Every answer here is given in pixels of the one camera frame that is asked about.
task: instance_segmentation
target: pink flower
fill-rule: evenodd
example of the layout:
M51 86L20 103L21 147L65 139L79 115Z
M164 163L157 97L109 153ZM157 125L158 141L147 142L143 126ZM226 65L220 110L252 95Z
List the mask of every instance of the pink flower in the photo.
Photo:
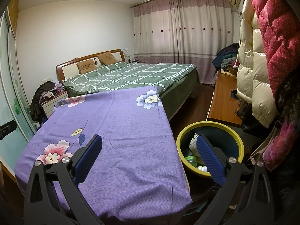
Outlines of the pink flower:
M295 129L296 122L287 125L285 121L281 127L279 136L275 137L267 147L262 157L266 167L271 171L278 167L285 159L294 145L298 135Z
M68 105L68 107L73 107L76 106L78 103L82 103L86 100L86 95L83 96L75 96L75 97L71 97L71 98L67 98L65 99L66 102L70 102L70 104Z
M58 163L64 157L71 158L73 156L72 153L65 153L69 145L70 143L65 140L61 140L57 145L50 144L45 148L45 154L40 155L36 161L39 160L46 165Z

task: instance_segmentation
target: metal screw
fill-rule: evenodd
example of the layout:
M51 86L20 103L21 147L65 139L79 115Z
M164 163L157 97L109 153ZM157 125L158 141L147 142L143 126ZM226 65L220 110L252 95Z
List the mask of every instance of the metal screw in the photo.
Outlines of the metal screw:
M64 157L61 161L62 163L68 163L70 161L70 157Z
M263 166L264 166L263 162L261 162L261 161L258 161L258 162L257 162L257 165L258 165L259 167L263 167Z
M236 159L234 157L230 157L228 160L230 163L236 163Z
M34 163L34 165L35 165L36 167L40 166L41 164L42 164L41 161L36 161L36 162Z

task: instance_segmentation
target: pillow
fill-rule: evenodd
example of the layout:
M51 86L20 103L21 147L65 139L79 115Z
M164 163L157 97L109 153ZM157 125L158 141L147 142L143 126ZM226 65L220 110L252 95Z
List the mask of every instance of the pillow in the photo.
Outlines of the pillow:
M78 62L77 67L80 74L85 74L97 69L97 67L95 66L95 62L92 58Z
M100 62L105 66L119 62L111 52L99 54L97 55L97 58L99 58Z

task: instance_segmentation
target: polka dot cloth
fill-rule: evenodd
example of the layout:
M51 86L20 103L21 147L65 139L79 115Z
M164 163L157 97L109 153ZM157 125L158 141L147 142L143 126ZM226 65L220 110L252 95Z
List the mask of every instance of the polka dot cloth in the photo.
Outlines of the polka dot cloth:
M273 96L300 63L300 22L284 0L252 0L266 51Z

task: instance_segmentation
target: wooden headboard frame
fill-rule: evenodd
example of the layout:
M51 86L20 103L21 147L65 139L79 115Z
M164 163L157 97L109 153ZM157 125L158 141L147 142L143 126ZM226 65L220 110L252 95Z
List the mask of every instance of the wooden headboard frame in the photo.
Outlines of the wooden headboard frame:
M110 51L106 51L106 52L111 52L111 53L119 52L120 55L121 55L122 61L125 62L124 54L123 54L121 49L110 50ZM56 66L56 71L57 71L57 74L58 74L58 80L60 82L62 80L65 80L65 75L64 75L64 72L62 71L63 67L74 64L74 63L77 63L77 62L80 62L80 61L83 61L83 60L86 60L86 59L89 59L89 58L95 58L97 55L102 54L102 53L106 53L106 52L98 52L98 53L95 53L95 54L92 54L92 55L84 56L82 58L76 58L76 59L73 59L71 61L65 62L63 64L57 65Z

